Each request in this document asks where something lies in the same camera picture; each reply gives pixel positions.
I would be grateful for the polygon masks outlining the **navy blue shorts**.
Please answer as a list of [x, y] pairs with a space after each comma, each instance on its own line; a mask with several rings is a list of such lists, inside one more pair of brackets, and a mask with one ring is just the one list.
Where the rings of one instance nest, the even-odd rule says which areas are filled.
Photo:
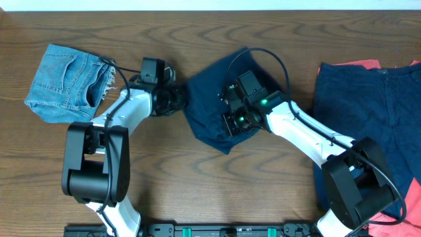
[[276, 79], [254, 60], [246, 47], [211, 64], [186, 83], [189, 99], [184, 115], [193, 134], [201, 142], [226, 155], [235, 145], [258, 132], [254, 128], [238, 136], [229, 137], [223, 128], [222, 114], [230, 108], [219, 96], [224, 87], [225, 75], [228, 75], [229, 82], [233, 82], [249, 70], [258, 78], [263, 78], [265, 86], [271, 91], [281, 89]]

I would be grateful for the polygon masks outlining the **light blue denim shorts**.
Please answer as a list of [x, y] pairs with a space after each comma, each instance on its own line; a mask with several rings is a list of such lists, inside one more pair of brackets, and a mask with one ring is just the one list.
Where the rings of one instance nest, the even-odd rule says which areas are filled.
[[44, 122], [88, 122], [113, 88], [115, 73], [96, 55], [50, 44], [24, 103]]

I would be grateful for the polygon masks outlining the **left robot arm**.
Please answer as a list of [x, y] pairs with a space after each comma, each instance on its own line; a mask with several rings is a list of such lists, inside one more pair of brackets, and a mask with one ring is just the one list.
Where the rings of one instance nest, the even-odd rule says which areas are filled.
[[67, 226], [64, 236], [147, 236], [148, 228], [128, 197], [133, 131], [148, 117], [169, 116], [187, 105], [170, 63], [143, 58], [141, 69], [124, 79], [119, 98], [89, 122], [67, 130], [62, 191], [95, 211], [101, 226]]

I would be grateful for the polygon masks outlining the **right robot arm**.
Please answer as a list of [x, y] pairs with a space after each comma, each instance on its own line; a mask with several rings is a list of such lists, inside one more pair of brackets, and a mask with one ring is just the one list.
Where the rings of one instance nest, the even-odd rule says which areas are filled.
[[282, 137], [322, 171], [329, 209], [320, 236], [353, 236], [398, 198], [381, 147], [371, 138], [337, 133], [300, 110], [289, 94], [271, 90], [252, 71], [224, 84], [222, 115], [229, 136], [260, 128]]

